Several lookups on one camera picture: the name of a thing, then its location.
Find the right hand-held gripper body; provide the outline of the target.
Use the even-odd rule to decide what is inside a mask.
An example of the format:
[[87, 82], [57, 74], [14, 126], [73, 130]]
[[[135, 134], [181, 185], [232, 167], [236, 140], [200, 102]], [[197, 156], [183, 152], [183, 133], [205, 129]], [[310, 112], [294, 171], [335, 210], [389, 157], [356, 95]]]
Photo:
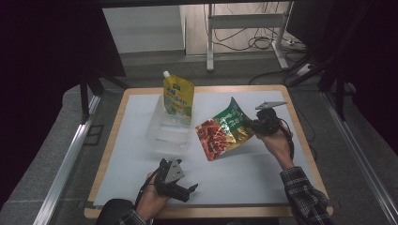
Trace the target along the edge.
[[253, 127], [251, 130], [264, 136], [270, 136], [278, 130], [286, 133], [281, 123], [282, 119], [277, 116], [274, 110], [274, 107], [284, 104], [285, 101], [264, 101], [262, 104], [256, 106], [257, 118], [253, 120]]

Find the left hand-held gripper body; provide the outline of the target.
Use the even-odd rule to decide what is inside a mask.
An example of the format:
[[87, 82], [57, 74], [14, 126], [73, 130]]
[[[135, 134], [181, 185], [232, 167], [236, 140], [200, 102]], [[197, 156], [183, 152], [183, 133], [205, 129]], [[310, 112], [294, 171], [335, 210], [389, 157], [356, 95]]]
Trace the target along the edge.
[[180, 163], [181, 159], [166, 160], [163, 158], [154, 181], [156, 190], [160, 195], [179, 201], [181, 195], [191, 195], [187, 188], [177, 184], [185, 176]]

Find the green and red snack packet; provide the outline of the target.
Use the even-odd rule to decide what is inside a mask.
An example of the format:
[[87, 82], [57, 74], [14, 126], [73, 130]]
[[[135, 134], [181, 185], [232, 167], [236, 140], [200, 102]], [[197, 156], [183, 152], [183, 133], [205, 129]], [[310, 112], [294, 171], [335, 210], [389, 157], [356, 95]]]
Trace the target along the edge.
[[228, 107], [195, 128], [208, 161], [231, 151], [246, 141], [254, 132], [245, 123], [250, 118], [232, 97]]

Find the clear plastic container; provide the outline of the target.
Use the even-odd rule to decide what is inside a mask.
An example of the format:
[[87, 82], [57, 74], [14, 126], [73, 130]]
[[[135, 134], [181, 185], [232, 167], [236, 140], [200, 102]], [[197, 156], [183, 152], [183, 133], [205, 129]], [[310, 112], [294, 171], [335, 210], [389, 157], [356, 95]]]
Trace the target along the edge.
[[160, 152], [177, 154], [188, 145], [191, 118], [169, 114], [160, 95], [145, 133], [146, 139]]

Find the yellow spout pouch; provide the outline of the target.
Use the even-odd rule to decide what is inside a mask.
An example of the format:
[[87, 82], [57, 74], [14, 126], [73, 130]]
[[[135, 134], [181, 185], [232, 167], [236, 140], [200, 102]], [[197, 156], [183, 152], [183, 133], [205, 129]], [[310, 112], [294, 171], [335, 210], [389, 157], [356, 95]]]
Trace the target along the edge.
[[163, 72], [163, 104], [168, 114], [189, 125], [192, 119], [194, 85], [183, 78]]

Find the person's right hand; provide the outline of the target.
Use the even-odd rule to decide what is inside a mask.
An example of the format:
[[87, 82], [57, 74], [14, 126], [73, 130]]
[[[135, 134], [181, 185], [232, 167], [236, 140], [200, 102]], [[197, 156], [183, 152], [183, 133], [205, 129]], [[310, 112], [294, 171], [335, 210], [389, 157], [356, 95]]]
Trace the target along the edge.
[[288, 140], [282, 131], [278, 130], [270, 136], [256, 133], [255, 136], [264, 143], [267, 150], [276, 158], [283, 171], [294, 167], [293, 160], [290, 157]]

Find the person's left hand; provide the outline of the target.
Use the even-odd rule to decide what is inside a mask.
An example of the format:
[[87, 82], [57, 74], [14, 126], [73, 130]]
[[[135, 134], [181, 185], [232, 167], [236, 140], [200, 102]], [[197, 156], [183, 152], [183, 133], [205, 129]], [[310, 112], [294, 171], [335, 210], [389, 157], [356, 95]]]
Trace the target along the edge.
[[153, 185], [155, 177], [152, 172], [147, 175], [147, 178], [151, 178], [151, 180], [142, 192], [142, 197], [136, 206], [137, 214], [145, 222], [154, 218], [169, 201], [168, 197], [162, 196], [157, 192], [156, 187]]

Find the wooden table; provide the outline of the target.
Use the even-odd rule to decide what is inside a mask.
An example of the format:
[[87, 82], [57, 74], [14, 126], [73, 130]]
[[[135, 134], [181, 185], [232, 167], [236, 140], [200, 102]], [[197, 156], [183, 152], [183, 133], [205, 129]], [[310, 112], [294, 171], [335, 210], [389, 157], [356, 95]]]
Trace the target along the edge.
[[[283, 218], [291, 214], [279, 176], [280, 166], [265, 146], [251, 139], [213, 161], [205, 153], [195, 131], [188, 133], [187, 146], [179, 149], [151, 140], [150, 123], [160, 88], [131, 88], [125, 91], [85, 208], [87, 218], [97, 218], [110, 199], [135, 200], [146, 175], [162, 158], [179, 158], [185, 173], [180, 185], [195, 185], [187, 202], [171, 200], [159, 218]], [[294, 137], [294, 161], [311, 183], [325, 188], [303, 134], [292, 100], [282, 85], [198, 86], [193, 101], [194, 126], [225, 109], [235, 99], [241, 109], [254, 116], [257, 105], [276, 101], [276, 113]]]

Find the white power strip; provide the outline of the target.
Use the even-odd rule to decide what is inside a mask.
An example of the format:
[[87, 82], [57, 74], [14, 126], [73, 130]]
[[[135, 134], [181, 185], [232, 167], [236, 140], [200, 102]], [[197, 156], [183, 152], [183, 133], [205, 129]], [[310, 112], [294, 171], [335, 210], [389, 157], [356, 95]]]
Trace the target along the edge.
[[314, 65], [312, 65], [312, 64], [305, 64], [302, 68], [300, 68], [298, 71], [297, 71], [297, 73], [296, 73], [296, 75], [297, 76], [303, 76], [304, 74], [306, 74], [307, 72], [309, 72], [311, 69], [313, 69], [314, 68]]

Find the dark cloth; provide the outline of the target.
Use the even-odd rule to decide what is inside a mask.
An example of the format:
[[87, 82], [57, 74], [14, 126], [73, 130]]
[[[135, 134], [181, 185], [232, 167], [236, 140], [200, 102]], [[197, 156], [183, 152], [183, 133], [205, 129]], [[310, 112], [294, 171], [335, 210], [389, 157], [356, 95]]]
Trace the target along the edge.
[[115, 225], [133, 208], [133, 203], [124, 199], [111, 199], [101, 209], [96, 225]]

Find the black metal stand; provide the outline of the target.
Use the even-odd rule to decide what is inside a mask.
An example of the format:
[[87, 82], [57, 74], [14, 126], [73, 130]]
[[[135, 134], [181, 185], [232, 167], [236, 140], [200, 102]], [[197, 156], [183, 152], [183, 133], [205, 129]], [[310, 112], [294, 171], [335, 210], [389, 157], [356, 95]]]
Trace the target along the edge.
[[330, 59], [321, 63], [314, 68], [311, 68], [308, 72], [304, 73], [300, 77], [296, 78], [292, 82], [289, 82], [287, 87], [294, 87], [303, 83], [304, 81], [312, 78], [314, 75], [324, 71], [324, 75], [318, 83], [318, 89], [321, 92], [329, 91], [334, 83], [335, 88], [335, 112], [344, 121], [344, 75], [341, 72], [340, 67], [341, 60], [338, 56], [332, 56]]
[[82, 119], [81, 124], [85, 124], [89, 118], [89, 102], [88, 102], [88, 89], [94, 94], [95, 97], [100, 97], [104, 92], [104, 87], [97, 75], [82, 75], [80, 77], [80, 96], [82, 105]]

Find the white metal stand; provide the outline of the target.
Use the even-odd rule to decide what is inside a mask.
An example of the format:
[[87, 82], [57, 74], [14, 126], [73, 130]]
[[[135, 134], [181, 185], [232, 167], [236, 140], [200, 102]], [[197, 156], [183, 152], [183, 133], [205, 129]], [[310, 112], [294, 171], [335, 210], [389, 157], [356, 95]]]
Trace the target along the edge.
[[207, 11], [207, 71], [214, 70], [213, 38], [214, 30], [245, 29], [245, 28], [277, 28], [275, 40], [270, 42], [282, 70], [288, 70], [288, 64], [282, 53], [282, 39], [288, 23], [293, 2], [289, 1], [281, 13], [254, 13], [254, 14], [215, 14], [214, 4], [208, 5]]

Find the dark curtain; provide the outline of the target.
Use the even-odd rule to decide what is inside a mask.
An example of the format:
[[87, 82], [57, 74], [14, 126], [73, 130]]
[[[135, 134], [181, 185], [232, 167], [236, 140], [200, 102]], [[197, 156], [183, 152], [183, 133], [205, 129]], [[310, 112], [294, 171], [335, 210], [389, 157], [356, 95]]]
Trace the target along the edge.
[[353, 34], [337, 71], [360, 112], [398, 154], [398, 0], [296, 0], [287, 32], [323, 63]]
[[0, 209], [64, 94], [83, 76], [122, 72], [100, 0], [0, 0]]

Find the black floor bracket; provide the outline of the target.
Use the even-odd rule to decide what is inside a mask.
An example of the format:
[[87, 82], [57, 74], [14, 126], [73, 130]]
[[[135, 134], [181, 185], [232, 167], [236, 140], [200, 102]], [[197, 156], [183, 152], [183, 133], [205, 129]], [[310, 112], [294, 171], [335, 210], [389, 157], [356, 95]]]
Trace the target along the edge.
[[91, 126], [85, 136], [84, 145], [95, 146], [100, 142], [104, 125]]

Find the aluminium floor rail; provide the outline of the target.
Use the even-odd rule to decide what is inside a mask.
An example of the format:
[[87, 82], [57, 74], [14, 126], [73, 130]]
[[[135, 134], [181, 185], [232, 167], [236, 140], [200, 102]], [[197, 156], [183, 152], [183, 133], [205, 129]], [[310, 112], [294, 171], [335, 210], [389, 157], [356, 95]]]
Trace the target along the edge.
[[371, 191], [374, 193], [375, 198], [380, 205], [383, 213], [385, 214], [390, 225], [398, 225], [398, 207], [389, 194], [388, 190], [381, 182], [375, 170], [371, 166], [369, 160], [365, 156], [360, 147], [357, 139], [354, 137], [351, 129], [349, 128], [346, 121], [335, 110], [335, 103], [332, 97], [328, 93], [321, 92], [320, 96], [324, 99], [326, 106], [329, 109], [329, 113], [333, 118], [337, 128], [342, 134], [346, 145], [352, 152], [354, 159], [360, 167], [360, 170], [368, 183]]
[[89, 102], [88, 118], [84, 124], [78, 126], [74, 137], [69, 145], [69, 149], [60, 165], [54, 181], [41, 205], [33, 225], [48, 225], [63, 193], [64, 187], [68, 182], [70, 173], [74, 167], [77, 157], [80, 154], [84, 139], [92, 124], [94, 115], [100, 104], [101, 97], [93, 96]]

